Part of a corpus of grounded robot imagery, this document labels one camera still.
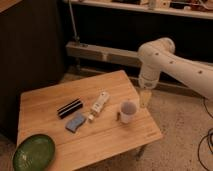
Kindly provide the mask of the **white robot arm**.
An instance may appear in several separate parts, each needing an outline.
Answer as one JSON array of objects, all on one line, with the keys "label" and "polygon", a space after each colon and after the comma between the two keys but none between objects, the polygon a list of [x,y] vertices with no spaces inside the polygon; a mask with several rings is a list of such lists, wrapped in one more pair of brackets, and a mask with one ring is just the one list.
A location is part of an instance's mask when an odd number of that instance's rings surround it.
[{"label": "white robot arm", "polygon": [[175,44],[167,37],[142,44],[138,49],[141,61],[139,85],[154,89],[162,72],[213,101],[213,66],[176,56]]}]

